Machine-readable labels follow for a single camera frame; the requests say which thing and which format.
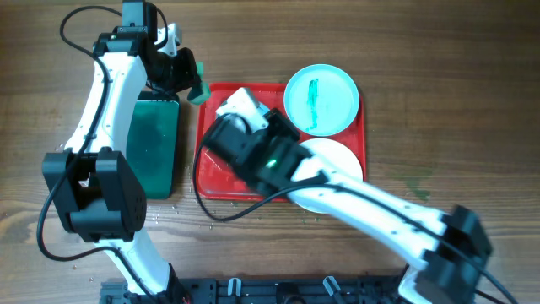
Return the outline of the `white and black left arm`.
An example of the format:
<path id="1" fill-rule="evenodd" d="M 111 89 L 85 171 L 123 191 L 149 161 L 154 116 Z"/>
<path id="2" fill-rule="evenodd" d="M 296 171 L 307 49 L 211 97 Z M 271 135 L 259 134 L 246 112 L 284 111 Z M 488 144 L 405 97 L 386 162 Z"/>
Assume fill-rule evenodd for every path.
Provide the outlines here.
<path id="1" fill-rule="evenodd" d="M 83 115 L 42 173 L 65 231 L 105 252 L 124 276 L 122 301 L 182 303 L 188 293 L 152 243 L 151 198 L 168 198 L 180 121 L 178 93 L 202 104 L 209 87 L 175 24 L 124 21 L 90 51 L 94 82 Z"/>

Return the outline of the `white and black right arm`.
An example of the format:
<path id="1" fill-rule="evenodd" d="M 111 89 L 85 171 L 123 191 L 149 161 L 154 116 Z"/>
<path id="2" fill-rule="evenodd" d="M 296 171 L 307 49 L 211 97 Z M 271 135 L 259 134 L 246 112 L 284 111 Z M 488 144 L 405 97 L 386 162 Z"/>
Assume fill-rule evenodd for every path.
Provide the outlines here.
<path id="1" fill-rule="evenodd" d="M 202 145 L 267 200 L 286 197 L 334 216 L 389 247 L 409 265 L 398 288 L 412 303 L 471 303 L 493 251 L 478 216 L 447 214 L 349 175 L 300 144 L 278 109 L 261 112 L 246 88 L 216 111 Z"/>

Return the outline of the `green and yellow sponge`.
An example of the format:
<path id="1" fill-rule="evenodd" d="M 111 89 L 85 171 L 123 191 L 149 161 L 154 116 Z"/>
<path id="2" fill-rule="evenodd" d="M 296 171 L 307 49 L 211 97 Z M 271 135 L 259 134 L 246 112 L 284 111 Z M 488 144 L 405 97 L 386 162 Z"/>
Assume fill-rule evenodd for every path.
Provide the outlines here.
<path id="1" fill-rule="evenodd" d="M 209 84 L 203 81 L 204 66 L 202 62 L 196 62 L 195 83 L 188 93 L 187 100 L 193 105 L 200 106 L 211 96 Z"/>

